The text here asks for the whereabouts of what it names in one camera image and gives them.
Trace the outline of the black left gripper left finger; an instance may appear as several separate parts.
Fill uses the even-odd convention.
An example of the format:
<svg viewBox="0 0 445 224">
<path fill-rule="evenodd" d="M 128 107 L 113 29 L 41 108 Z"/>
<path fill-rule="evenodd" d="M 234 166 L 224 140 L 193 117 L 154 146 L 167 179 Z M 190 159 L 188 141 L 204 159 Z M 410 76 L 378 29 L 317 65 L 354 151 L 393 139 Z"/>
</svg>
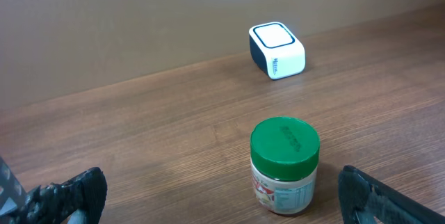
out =
<svg viewBox="0 0 445 224">
<path fill-rule="evenodd" d="M 37 186 L 24 204 L 1 211 L 6 223 L 98 224 L 105 207 L 107 183 L 98 167 L 90 168 L 62 184 Z"/>
</svg>

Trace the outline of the green lid peanut butter jar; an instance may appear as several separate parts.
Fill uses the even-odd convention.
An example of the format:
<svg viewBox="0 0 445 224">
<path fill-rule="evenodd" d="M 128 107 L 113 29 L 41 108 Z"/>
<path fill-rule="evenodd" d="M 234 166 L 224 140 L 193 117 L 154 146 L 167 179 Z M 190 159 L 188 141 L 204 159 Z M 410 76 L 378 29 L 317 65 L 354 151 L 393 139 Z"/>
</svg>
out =
<svg viewBox="0 0 445 224">
<path fill-rule="evenodd" d="M 274 117 L 250 135 L 252 185 L 259 203 L 276 214 L 294 215 L 314 196 L 320 138 L 303 120 Z"/>
</svg>

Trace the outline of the grey plastic shopping basket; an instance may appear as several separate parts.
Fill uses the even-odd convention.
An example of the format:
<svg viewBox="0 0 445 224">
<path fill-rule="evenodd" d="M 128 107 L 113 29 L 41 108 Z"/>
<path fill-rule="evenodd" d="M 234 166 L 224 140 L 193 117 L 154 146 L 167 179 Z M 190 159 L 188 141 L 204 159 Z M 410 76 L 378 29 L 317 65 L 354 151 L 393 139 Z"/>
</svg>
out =
<svg viewBox="0 0 445 224">
<path fill-rule="evenodd" d="M 27 192 L 7 163 L 1 159 L 1 216 L 23 207 Z"/>
</svg>

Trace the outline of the white barcode scanner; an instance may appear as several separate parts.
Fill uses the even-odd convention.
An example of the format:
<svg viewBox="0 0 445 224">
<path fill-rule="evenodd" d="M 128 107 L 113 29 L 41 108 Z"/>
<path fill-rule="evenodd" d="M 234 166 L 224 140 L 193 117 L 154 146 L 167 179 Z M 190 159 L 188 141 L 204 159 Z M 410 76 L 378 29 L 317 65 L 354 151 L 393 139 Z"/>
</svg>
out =
<svg viewBox="0 0 445 224">
<path fill-rule="evenodd" d="M 283 23 L 251 27 L 249 41 L 253 61 L 270 79 L 283 79 L 305 69 L 305 48 Z"/>
</svg>

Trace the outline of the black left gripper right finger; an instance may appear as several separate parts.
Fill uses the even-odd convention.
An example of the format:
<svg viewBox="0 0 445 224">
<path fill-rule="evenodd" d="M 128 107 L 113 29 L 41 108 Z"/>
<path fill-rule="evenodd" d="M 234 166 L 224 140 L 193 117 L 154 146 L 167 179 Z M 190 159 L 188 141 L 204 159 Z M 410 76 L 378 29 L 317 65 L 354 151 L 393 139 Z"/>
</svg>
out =
<svg viewBox="0 0 445 224">
<path fill-rule="evenodd" d="M 443 224 L 444 216 L 383 184 L 354 166 L 338 176 L 344 224 Z"/>
</svg>

